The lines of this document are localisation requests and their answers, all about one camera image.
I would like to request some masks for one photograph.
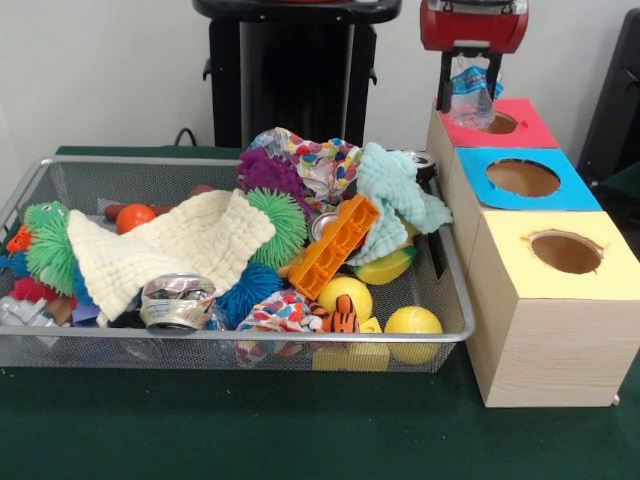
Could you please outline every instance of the metal basket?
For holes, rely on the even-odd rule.
[[[197,184],[236,187],[235,160],[166,158],[53,157],[35,164],[0,212],[3,241],[17,229],[24,209],[59,200],[87,215],[99,203],[175,204]],[[436,191],[435,183],[431,188]],[[468,338],[475,322],[468,292],[448,227],[416,238],[418,256],[393,283],[371,287],[373,314],[382,328],[398,308],[419,305],[441,321],[442,335],[285,334],[197,331],[180,334],[136,329],[0,327],[0,366],[163,369],[237,369],[237,347],[261,353],[253,368],[265,370],[347,370],[435,372],[457,342]],[[11,274],[0,275],[0,296]],[[294,354],[273,353],[289,342]],[[389,350],[401,347],[409,363]],[[429,361],[415,365],[415,359]]]

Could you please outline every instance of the light blue washcloth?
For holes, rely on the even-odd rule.
[[[388,152],[369,143],[358,167],[358,193],[373,202],[380,217],[373,224],[362,249],[349,261],[359,266],[395,252],[407,241],[407,231],[396,211],[420,233],[435,232],[451,223],[451,210],[427,195],[416,183],[417,168],[402,152]]]

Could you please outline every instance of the green spiky ball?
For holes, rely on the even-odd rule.
[[[24,224],[29,231],[46,225],[59,217],[68,217],[69,209],[58,201],[31,205],[24,212]]]
[[[31,275],[62,295],[73,294],[74,256],[67,236],[68,215],[57,215],[33,229],[27,250]]]
[[[287,265],[302,249],[307,236],[302,208],[291,195],[263,188],[251,190],[247,200],[252,207],[264,212],[276,228],[275,236],[258,249],[251,261],[274,270]]]

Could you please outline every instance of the yellow ball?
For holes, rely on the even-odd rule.
[[[404,307],[387,321],[384,333],[443,333],[438,318],[426,308]],[[408,365],[429,363],[438,353],[439,344],[390,343],[389,350],[396,360]]]
[[[355,278],[338,277],[331,280],[320,292],[318,303],[329,313],[333,313],[336,311],[336,298],[345,294],[351,297],[358,322],[369,320],[373,311],[373,298],[367,286]]]

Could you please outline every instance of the black cable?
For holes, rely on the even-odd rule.
[[[196,141],[196,136],[193,134],[191,129],[187,128],[187,127],[183,128],[182,130],[180,130],[178,132],[178,136],[174,140],[173,145],[176,146],[176,147],[178,145],[180,145],[180,141],[182,140],[182,137],[184,136],[185,133],[187,135],[189,135],[189,139],[191,139],[191,145],[193,145],[194,147],[197,147],[198,146],[198,142]]]

